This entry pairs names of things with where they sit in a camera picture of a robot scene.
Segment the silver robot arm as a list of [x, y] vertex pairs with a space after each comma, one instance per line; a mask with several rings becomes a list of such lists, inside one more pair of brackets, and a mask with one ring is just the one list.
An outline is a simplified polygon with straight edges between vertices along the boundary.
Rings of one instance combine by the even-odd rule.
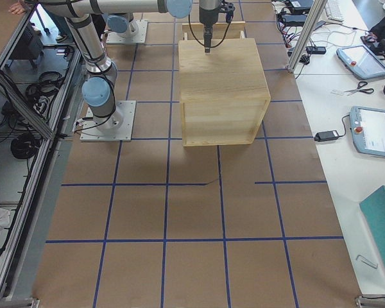
[[[192, 5], [192, 1], [158, 1], [161, 11], [168, 12], [176, 18], [186, 17], [191, 12]], [[199, 20], [203, 24], [204, 36], [207, 38], [212, 36], [219, 14], [225, 14], [226, 23], [230, 24], [234, 11], [234, 4], [227, 1], [199, 1]], [[106, 17], [108, 27], [121, 36], [136, 34], [138, 29], [133, 20], [132, 12], [113, 13]]]
[[177, 19], [190, 15], [192, 1], [39, 1], [49, 12], [63, 17], [85, 60], [89, 79], [82, 87], [83, 98], [92, 111], [89, 129], [116, 132], [123, 122], [114, 97], [117, 69], [107, 56], [93, 22], [93, 15], [121, 17], [132, 13], [168, 13]]

